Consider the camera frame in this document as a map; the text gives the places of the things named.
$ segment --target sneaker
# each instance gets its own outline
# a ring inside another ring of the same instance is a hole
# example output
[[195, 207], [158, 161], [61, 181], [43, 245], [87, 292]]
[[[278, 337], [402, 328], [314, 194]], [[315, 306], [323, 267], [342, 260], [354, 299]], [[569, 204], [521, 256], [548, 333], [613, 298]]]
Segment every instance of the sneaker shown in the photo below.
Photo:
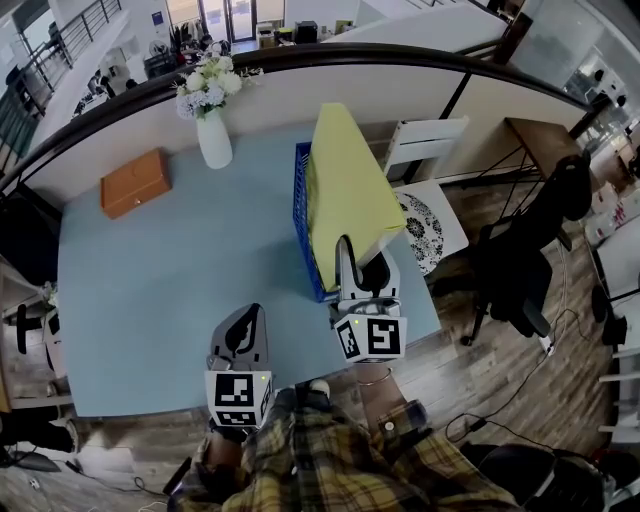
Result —
[[331, 389], [329, 388], [329, 383], [326, 380], [312, 380], [309, 384], [309, 389], [311, 391], [319, 391], [320, 393], [324, 393], [327, 398], [331, 398]]
[[75, 423], [69, 420], [65, 423], [64, 427], [67, 429], [67, 432], [69, 432], [69, 435], [71, 436], [71, 441], [73, 443], [70, 453], [78, 453], [80, 449], [80, 436], [78, 435], [78, 429], [76, 428]]

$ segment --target black office chair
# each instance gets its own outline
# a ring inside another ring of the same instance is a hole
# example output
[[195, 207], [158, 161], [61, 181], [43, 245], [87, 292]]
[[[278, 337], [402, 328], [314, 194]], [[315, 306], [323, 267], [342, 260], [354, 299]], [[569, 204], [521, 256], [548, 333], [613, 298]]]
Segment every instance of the black office chair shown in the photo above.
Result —
[[462, 454], [529, 512], [604, 512], [605, 479], [591, 463], [563, 450], [520, 444], [465, 444]]
[[473, 344], [489, 305], [494, 319], [511, 322], [527, 338], [549, 334], [551, 326], [542, 308], [552, 270], [540, 250], [560, 236], [564, 218], [579, 220], [590, 205], [589, 165], [582, 157], [566, 157], [524, 212], [480, 230], [478, 244], [472, 249], [475, 278], [441, 279], [432, 290], [436, 297], [455, 290], [478, 292], [473, 333], [462, 338], [463, 345]]
[[[59, 212], [39, 209], [34, 204], [41, 205], [38, 200], [42, 202], [32, 191], [20, 186], [18, 193], [0, 204], [0, 254], [29, 283], [44, 286], [46, 282], [55, 283], [58, 280], [60, 220], [55, 215], [59, 215]], [[44, 317], [50, 309], [45, 303], [36, 303], [29, 308], [24, 304], [18, 306], [15, 325], [21, 354], [27, 353], [27, 331], [41, 329]], [[50, 322], [53, 333], [59, 329], [55, 323], [57, 315], [54, 318], [54, 324]], [[5, 317], [4, 321], [9, 325], [14, 323], [12, 317]], [[53, 369], [48, 350], [47, 362]]]

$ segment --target white flower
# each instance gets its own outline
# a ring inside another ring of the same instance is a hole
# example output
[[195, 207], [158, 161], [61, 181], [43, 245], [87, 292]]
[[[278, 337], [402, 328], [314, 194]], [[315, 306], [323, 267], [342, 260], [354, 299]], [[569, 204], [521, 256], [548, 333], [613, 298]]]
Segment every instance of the white flower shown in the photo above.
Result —
[[178, 116], [182, 119], [193, 119], [196, 115], [196, 110], [189, 102], [188, 96], [176, 97], [176, 110], [178, 111]]
[[224, 92], [232, 96], [242, 88], [242, 80], [235, 73], [220, 73], [218, 84]]
[[216, 69], [220, 71], [231, 71], [233, 69], [231, 57], [220, 57], [218, 62], [216, 62]]
[[214, 79], [210, 79], [207, 83], [209, 90], [207, 91], [207, 104], [217, 107], [224, 101], [224, 91], [216, 83]]
[[190, 91], [199, 91], [205, 86], [205, 84], [206, 80], [197, 71], [191, 73], [189, 75], [189, 78], [187, 78], [187, 89], [189, 89]]

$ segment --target white vase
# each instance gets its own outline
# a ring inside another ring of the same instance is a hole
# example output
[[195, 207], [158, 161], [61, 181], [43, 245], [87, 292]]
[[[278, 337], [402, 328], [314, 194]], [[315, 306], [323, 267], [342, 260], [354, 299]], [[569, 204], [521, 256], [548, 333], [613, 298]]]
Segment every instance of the white vase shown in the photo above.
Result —
[[219, 109], [207, 112], [204, 119], [197, 119], [198, 142], [206, 164], [211, 169], [222, 169], [233, 159], [227, 127], [220, 118]]

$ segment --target yellow plaid shirt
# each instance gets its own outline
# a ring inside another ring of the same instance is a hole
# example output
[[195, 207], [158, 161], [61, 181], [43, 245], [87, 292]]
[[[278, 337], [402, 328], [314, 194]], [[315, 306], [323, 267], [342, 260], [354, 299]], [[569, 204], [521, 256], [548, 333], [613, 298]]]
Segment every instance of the yellow plaid shirt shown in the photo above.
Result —
[[193, 459], [169, 511], [520, 510], [413, 401], [378, 420], [373, 435], [332, 407], [271, 411], [245, 445], [242, 468]]

